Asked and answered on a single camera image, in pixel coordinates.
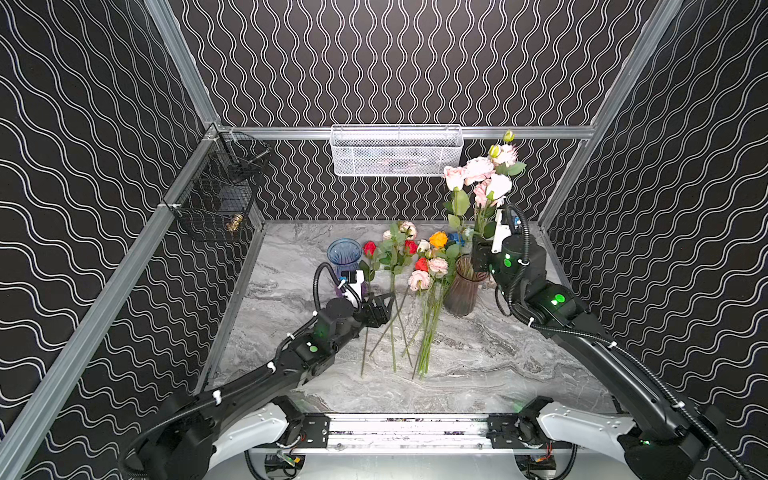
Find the red rose stem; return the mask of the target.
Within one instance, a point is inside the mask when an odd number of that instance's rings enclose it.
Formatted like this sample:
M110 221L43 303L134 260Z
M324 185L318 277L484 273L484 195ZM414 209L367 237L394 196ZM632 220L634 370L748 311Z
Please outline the red rose stem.
M363 271L364 283L363 283L363 299L368 300L372 295L371 283L375 278L376 271L379 268L377 262L377 244L374 241L368 241L363 245L363 259L360 262L360 269ZM369 330L365 330L364 343L363 343L363 356L361 362L360 376L364 376L367 347L368 347Z

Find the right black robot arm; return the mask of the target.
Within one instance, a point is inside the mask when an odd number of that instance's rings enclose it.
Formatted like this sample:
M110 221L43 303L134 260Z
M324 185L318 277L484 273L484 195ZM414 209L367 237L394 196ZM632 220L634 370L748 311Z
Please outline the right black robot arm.
M610 392L615 414L578 411L538 396L496 428L491 438L529 447L567 442L609 456L639 479L685 479L710 449L716 449L744 479L746 465L718 439L725 418L715 407L690 399L620 346L584 301L546 277L544 249L529 235L472 246L475 270L496 282L495 300L510 316L569 352Z

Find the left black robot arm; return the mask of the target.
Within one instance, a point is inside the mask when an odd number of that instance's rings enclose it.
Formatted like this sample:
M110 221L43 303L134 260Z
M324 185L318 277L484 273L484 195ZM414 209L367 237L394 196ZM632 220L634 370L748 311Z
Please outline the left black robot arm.
M201 479L223 451L221 440L237 422L319 376L366 328L389 322L394 295L377 295L355 307L333 298L278 345L257 369L196 395L172 395L155 424L119 454L117 468L132 479Z

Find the pink flower spray stem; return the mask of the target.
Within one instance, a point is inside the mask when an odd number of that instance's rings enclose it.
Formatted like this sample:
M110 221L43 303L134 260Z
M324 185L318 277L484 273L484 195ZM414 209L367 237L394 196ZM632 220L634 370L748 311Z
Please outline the pink flower spray stem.
M496 210L512 190L512 179L525 172L513 144L515 134L508 130L484 155L464 166L447 166L443 179L450 193L446 207L449 226L466 242L489 239Z

